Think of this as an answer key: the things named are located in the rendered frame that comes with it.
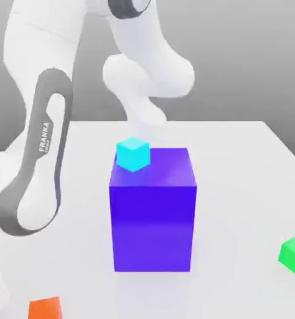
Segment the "small orange cube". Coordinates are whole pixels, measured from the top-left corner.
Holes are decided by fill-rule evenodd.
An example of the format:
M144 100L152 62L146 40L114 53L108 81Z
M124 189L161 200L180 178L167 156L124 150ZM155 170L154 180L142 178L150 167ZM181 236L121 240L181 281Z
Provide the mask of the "small orange cube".
M30 301L28 319L62 319L59 297Z

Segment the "large purple box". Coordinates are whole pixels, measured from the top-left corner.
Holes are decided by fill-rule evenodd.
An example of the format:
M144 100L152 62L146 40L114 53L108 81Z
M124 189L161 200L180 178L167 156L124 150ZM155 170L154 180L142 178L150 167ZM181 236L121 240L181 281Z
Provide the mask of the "large purple box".
M136 172L113 165L109 183L117 272L188 272L197 182L187 148L153 148Z

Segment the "small green cube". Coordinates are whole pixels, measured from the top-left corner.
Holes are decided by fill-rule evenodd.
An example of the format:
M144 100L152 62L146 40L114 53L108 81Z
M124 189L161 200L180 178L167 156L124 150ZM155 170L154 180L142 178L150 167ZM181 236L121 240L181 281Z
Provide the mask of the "small green cube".
M278 261L295 274L295 237L282 243Z

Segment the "small cyan cube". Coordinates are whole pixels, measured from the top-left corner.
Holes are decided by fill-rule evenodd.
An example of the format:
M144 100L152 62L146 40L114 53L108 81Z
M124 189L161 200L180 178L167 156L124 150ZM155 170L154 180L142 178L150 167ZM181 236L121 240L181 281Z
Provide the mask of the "small cyan cube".
M151 163L150 144L135 137L116 144L116 163L118 166L135 172Z

